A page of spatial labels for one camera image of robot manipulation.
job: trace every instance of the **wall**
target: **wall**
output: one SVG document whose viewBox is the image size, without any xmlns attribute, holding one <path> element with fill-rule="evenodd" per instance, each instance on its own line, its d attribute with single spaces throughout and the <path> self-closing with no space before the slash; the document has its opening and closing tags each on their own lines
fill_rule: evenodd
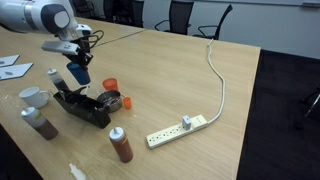
<svg viewBox="0 0 320 180">
<path fill-rule="evenodd" d="M 97 14 L 103 15 L 103 0 L 92 2 Z M 170 0 L 145 0 L 145 28 L 154 29 L 155 24 L 168 19 L 169 5 Z M 218 24 L 227 6 L 228 3 L 195 2 L 189 35 L 199 34 L 198 26 Z M 320 8 L 243 3 L 232 6 L 220 40 L 320 59 Z"/>
</svg>

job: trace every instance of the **outlet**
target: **outlet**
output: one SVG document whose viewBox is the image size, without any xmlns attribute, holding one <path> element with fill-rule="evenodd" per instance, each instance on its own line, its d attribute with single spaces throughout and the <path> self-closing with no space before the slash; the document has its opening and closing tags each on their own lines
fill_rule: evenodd
<svg viewBox="0 0 320 180">
<path fill-rule="evenodd" d="M 202 115 L 195 116 L 190 119 L 191 126 L 188 130 L 183 127 L 182 123 L 171 126 L 164 130 L 158 131 L 156 133 L 150 134 L 147 136 L 147 141 L 149 148 L 153 149 L 162 144 L 168 143 L 175 139 L 178 139 L 182 136 L 200 130 L 208 126 L 207 121 L 204 119 Z"/>
</svg>

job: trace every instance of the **sauce bottle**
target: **sauce bottle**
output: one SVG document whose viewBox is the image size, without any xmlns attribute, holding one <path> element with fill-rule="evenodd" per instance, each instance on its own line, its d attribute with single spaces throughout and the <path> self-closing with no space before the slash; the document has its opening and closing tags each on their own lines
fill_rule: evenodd
<svg viewBox="0 0 320 180">
<path fill-rule="evenodd" d="M 69 90 L 69 87 L 67 86 L 66 82 L 63 80 L 60 73 L 56 69 L 49 68 L 48 76 L 58 90 Z"/>
<path fill-rule="evenodd" d="M 109 133 L 109 139 L 116 150 L 120 161 L 127 163 L 133 158 L 128 137 L 121 127 L 113 128 Z"/>
<path fill-rule="evenodd" d="M 57 129 L 34 107 L 23 107 L 21 117 L 46 140 L 58 135 Z"/>
</svg>

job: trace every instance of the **lid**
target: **lid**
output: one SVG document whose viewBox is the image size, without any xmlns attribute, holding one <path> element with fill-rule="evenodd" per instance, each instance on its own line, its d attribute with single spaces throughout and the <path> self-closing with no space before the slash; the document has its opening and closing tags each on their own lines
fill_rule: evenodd
<svg viewBox="0 0 320 180">
<path fill-rule="evenodd" d="M 36 111 L 36 108 L 34 107 L 28 107 L 28 108 L 23 107 L 23 110 L 21 111 L 21 116 L 29 116 L 34 111 Z"/>
<path fill-rule="evenodd" d="M 109 137 L 112 141 L 121 141 L 124 137 L 124 131 L 121 127 L 115 127 L 110 131 Z"/>
<path fill-rule="evenodd" d="M 56 69 L 49 68 L 48 75 L 54 75 L 54 74 L 57 74 L 57 73 L 58 73 L 58 71 Z"/>
</svg>

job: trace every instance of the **black holder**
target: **black holder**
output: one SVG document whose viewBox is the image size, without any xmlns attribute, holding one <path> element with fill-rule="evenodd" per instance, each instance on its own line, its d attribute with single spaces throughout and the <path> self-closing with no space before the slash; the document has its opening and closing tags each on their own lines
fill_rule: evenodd
<svg viewBox="0 0 320 180">
<path fill-rule="evenodd" d="M 108 107 L 97 100 L 80 94 L 84 88 L 82 87 L 74 92 L 66 89 L 61 90 L 53 97 L 68 113 L 103 129 L 111 121 L 108 115 Z"/>
</svg>

